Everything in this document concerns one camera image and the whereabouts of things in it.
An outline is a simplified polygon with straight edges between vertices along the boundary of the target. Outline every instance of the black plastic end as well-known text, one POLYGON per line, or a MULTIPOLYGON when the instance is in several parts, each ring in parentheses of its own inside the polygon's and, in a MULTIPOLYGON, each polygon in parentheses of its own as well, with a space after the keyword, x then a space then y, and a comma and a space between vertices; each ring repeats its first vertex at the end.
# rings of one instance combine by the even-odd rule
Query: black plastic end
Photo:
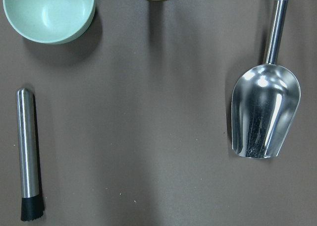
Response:
POLYGON ((36 195, 30 198, 22 198, 21 220, 31 221, 38 219, 43 215, 44 203, 42 195, 36 195))

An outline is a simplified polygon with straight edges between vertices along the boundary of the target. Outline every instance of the mint green bowl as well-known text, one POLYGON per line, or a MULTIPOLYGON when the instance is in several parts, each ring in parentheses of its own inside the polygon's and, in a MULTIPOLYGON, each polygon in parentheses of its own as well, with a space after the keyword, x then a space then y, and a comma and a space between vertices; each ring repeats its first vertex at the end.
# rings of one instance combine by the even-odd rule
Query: mint green bowl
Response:
POLYGON ((3 0, 12 27, 44 44, 63 44, 82 35, 95 14, 95 0, 3 0))

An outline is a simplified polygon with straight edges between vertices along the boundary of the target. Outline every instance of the metal scoop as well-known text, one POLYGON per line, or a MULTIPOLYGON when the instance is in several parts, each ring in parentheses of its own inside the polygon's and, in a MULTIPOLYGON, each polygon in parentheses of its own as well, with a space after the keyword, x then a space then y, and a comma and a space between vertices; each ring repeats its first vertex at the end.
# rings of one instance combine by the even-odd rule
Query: metal scoop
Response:
POLYGON ((233 90, 232 149, 242 157, 276 157, 298 108, 298 80, 276 65, 287 1, 275 0, 265 64, 247 71, 233 90))

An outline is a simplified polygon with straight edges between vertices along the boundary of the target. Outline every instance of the stainless steel muddler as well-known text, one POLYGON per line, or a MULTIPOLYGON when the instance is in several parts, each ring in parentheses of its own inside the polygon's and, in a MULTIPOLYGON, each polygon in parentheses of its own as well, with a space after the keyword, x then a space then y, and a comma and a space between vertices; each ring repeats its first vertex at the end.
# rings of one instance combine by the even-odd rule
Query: stainless steel muddler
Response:
POLYGON ((22 186, 21 220, 30 221, 41 217, 44 210, 39 186, 34 95, 22 88, 17 91, 16 97, 22 186))

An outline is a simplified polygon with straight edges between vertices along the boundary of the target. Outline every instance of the gray table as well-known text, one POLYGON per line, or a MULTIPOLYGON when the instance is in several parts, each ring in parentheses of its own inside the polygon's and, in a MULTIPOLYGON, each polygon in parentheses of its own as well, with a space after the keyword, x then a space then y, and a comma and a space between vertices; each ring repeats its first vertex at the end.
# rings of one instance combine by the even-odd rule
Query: gray table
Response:
POLYGON ((274 0, 97 0, 64 45, 0 12, 0 225, 21 207, 15 91, 37 100, 39 226, 317 225, 317 0, 289 0, 278 64, 302 99, 278 158, 231 150, 236 80, 262 62, 274 0))

